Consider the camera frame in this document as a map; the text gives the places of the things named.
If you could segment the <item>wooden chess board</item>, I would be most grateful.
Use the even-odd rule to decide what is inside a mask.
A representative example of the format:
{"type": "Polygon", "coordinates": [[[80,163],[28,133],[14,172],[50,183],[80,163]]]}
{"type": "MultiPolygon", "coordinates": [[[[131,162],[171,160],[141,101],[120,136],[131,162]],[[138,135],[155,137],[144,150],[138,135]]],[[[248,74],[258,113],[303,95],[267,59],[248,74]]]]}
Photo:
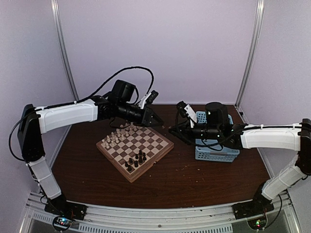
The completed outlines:
{"type": "Polygon", "coordinates": [[[151,127],[138,126],[138,130],[132,136],[112,148],[104,148],[101,146],[101,141],[96,146],[111,164],[132,183],[168,154],[174,148],[174,143],[151,127]],[[135,167],[134,161],[138,161],[135,159],[135,155],[139,155],[139,150],[146,153],[147,160],[142,164],[138,163],[138,167],[135,167]],[[129,162],[129,158],[133,159],[132,164],[129,162]],[[125,167],[125,162],[132,167],[131,171],[125,167]]]}

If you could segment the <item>light blue plastic basket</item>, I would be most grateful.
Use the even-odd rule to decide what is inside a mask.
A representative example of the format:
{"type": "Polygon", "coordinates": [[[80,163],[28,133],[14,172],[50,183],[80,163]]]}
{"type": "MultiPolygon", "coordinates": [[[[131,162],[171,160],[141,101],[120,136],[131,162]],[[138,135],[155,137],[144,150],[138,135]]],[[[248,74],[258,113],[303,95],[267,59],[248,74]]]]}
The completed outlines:
{"type": "Polygon", "coordinates": [[[212,147],[212,150],[207,147],[202,147],[204,144],[214,144],[217,140],[201,140],[196,139],[195,143],[199,146],[195,147],[195,159],[202,161],[214,161],[214,162],[228,162],[232,163],[235,158],[240,154],[239,150],[230,149],[227,147],[222,147],[221,145],[216,145],[212,147]]]}

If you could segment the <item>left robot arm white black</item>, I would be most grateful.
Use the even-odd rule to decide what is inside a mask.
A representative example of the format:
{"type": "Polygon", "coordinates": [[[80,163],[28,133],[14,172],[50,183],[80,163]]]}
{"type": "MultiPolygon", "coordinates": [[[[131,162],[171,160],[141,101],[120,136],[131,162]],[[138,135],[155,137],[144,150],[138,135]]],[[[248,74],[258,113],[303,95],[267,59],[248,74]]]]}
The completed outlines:
{"type": "Polygon", "coordinates": [[[46,162],[42,135],[82,122],[116,117],[138,126],[162,126],[163,120],[149,107],[158,96],[158,92],[147,92],[138,103],[130,103],[136,90],[135,85],[117,80],[112,90],[103,96],[92,95],[85,100],[55,106],[35,108],[28,104],[24,107],[20,121],[13,127],[18,129],[20,161],[27,164],[46,195],[49,205],[60,216],[70,211],[70,205],[46,162]]]}

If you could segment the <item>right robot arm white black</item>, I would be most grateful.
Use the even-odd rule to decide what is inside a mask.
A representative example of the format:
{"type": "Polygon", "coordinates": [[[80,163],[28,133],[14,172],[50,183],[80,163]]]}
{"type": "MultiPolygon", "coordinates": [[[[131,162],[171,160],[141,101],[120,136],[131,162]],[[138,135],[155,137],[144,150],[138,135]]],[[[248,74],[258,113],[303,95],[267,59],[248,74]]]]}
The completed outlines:
{"type": "Polygon", "coordinates": [[[220,102],[205,105],[206,121],[200,123],[193,108],[181,101],[176,105],[175,126],[170,133],[187,144],[214,150],[291,150],[294,158],[280,172],[265,181],[249,203],[253,214],[260,214],[274,198],[311,174],[311,120],[287,125],[232,124],[228,109],[220,102]]]}

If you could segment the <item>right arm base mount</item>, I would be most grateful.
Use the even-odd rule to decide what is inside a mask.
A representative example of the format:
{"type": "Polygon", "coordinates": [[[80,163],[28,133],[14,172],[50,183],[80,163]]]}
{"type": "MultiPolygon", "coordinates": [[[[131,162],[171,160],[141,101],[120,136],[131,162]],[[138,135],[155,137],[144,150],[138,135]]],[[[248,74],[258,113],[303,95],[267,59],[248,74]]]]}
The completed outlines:
{"type": "Polygon", "coordinates": [[[273,204],[262,204],[260,202],[251,200],[247,202],[240,202],[232,205],[235,219],[249,218],[253,216],[263,215],[266,212],[273,211],[273,204]]]}

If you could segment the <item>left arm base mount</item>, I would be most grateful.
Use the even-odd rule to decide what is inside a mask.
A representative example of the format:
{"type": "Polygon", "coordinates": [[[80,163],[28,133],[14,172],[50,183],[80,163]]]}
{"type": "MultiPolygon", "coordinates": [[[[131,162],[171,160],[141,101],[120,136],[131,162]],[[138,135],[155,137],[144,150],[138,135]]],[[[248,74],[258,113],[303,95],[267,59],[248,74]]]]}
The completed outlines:
{"type": "Polygon", "coordinates": [[[66,199],[48,199],[44,210],[58,216],[64,216],[70,220],[84,220],[87,206],[69,202],[66,199]]]}

